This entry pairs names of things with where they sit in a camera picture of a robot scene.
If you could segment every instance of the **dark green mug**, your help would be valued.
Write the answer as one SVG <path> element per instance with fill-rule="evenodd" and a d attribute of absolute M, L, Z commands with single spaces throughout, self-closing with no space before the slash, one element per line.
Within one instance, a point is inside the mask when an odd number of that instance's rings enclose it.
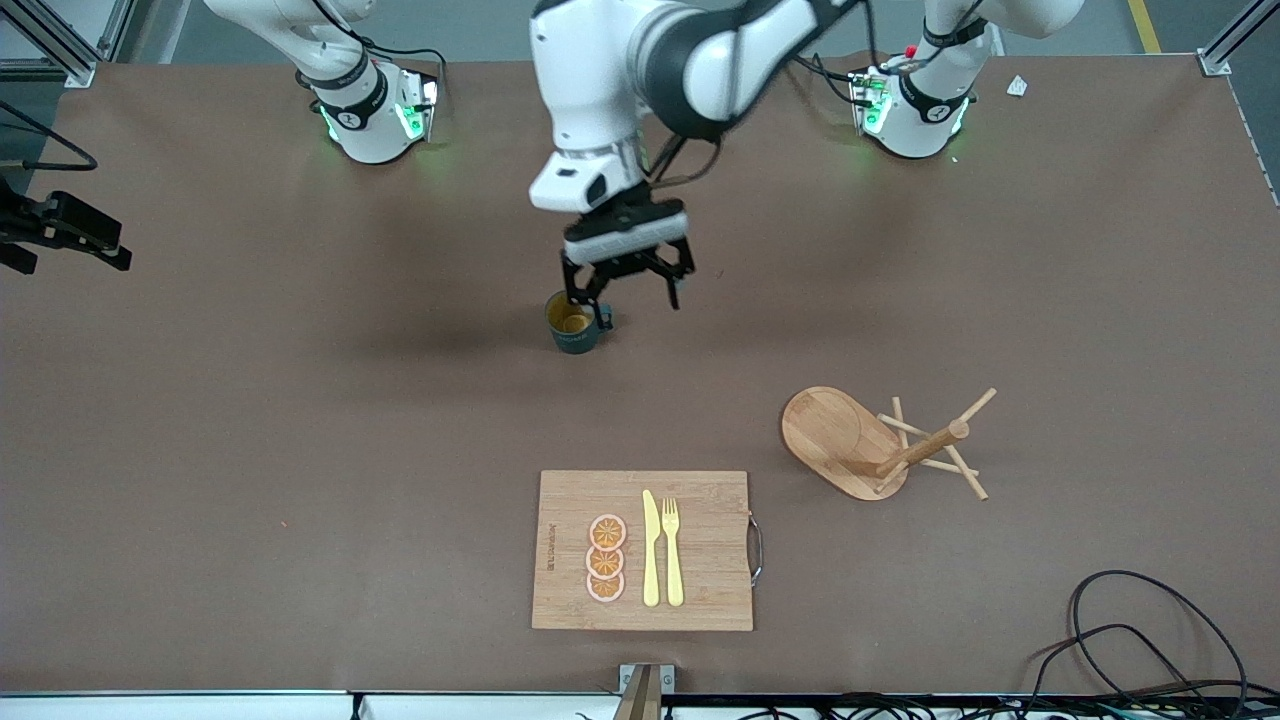
<path fill-rule="evenodd" d="M 600 329 L 595 322 L 595 310 L 590 305 L 573 305 L 563 290 L 547 300 L 544 310 L 547 325 L 552 329 L 552 340 L 561 352 L 570 355 L 588 352 L 600 342 L 600 336 L 608 332 Z M 613 310 L 608 305 L 600 305 L 600 316 L 604 327 L 613 329 Z"/>

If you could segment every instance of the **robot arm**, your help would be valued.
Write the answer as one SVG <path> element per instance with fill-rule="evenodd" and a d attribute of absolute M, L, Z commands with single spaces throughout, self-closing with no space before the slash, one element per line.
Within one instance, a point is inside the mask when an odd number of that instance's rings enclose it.
<path fill-rule="evenodd" d="M 329 136 L 353 160 L 387 163 L 426 137 L 434 78 L 369 56 L 335 22 L 367 18 L 376 0 L 205 0 L 214 14 L 270 42 L 320 99 Z"/>
<path fill-rule="evenodd" d="M 928 137 L 922 143 L 920 133 L 911 132 L 918 128 L 906 128 L 913 150 L 932 145 L 940 127 L 941 142 L 927 152 L 902 154 L 936 152 L 950 137 L 946 131 L 959 129 L 956 122 L 942 123 L 966 102 L 964 96 L 989 54 L 987 19 L 1043 37 L 1075 17 L 1082 3 L 927 0 L 920 47 L 938 56 L 916 63 L 918 83 L 895 82 L 877 100 L 881 110 L 909 101 L 919 109 L 916 124 L 927 126 Z M 666 278 L 672 306 L 678 307 L 677 284 L 694 272 L 687 218 L 678 200 L 650 197 L 639 138 L 643 115 L 652 111 L 676 136 L 718 143 L 783 64 L 856 5 L 858 0 L 742 0 L 736 8 L 708 12 L 673 0 L 538 3 L 530 23 L 534 67 L 557 150 L 529 195 L 536 208 L 584 214 L 566 232 L 561 254 L 571 301 L 595 306 L 611 279 L 652 270 Z M 948 35 L 937 36 L 931 27 Z M 937 104 L 945 105 L 945 114 Z M 910 113 L 890 119 L 886 110 L 870 124 L 877 131 L 893 128 Z M 658 255 L 663 243 L 678 250 L 677 261 Z M 580 288 L 575 275 L 588 264 L 594 274 Z"/>
<path fill-rule="evenodd" d="M 531 38 L 557 154 L 535 206 L 588 213 L 644 179 L 637 133 L 653 111 L 673 133 L 716 141 L 769 79 L 855 0 L 746 0 L 699 10 L 663 0 L 541 0 Z"/>

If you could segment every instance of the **small white paper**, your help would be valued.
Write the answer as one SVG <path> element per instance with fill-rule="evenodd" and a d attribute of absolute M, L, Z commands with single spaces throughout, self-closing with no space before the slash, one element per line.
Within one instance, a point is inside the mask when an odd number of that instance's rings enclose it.
<path fill-rule="evenodd" d="M 1012 95 L 1014 97 L 1027 95 L 1027 81 L 1023 79 L 1023 76 L 1014 76 L 1014 82 L 1009 83 L 1009 90 L 1005 92 Z"/>

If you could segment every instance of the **brown table surface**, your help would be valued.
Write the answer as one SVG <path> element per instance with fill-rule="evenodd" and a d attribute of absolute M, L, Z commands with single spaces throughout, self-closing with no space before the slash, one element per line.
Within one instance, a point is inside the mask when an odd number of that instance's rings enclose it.
<path fill-rule="evenodd" d="M 33 192 L 111 213 L 136 259 L 3 275 L 0 687 L 591 689 L 653 660 L 699 692 L 1029 689 L 1108 566 L 1280 678 L 1280 222 L 1225 81 L 996 59 L 968 129 L 905 161 L 782 78 L 678 191 L 685 309 L 618 283 L 620 329 L 570 357 L 540 322 L 566 218 L 526 199 L 531 68 L 451 70 L 449 142 L 388 167 L 329 145 L 285 65 L 108 65 L 64 96 L 101 169 Z M 996 386 L 964 447 L 991 501 L 927 469 L 840 495 L 780 437 L 813 384 L 925 427 Z M 530 629 L 539 470 L 690 468 L 750 473 L 756 630 Z M 1230 674 L 1152 592 L 1084 615 Z M 1100 685 L 1066 662 L 1050 689 Z"/>

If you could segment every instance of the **yellow plastic fork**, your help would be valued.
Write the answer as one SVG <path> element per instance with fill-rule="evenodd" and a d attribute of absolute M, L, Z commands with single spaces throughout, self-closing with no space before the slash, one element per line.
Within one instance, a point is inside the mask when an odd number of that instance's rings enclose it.
<path fill-rule="evenodd" d="M 685 603 L 685 580 L 680 575 L 680 552 L 676 550 L 680 507 L 675 497 L 662 498 L 662 532 L 667 534 L 667 602 L 680 607 Z"/>

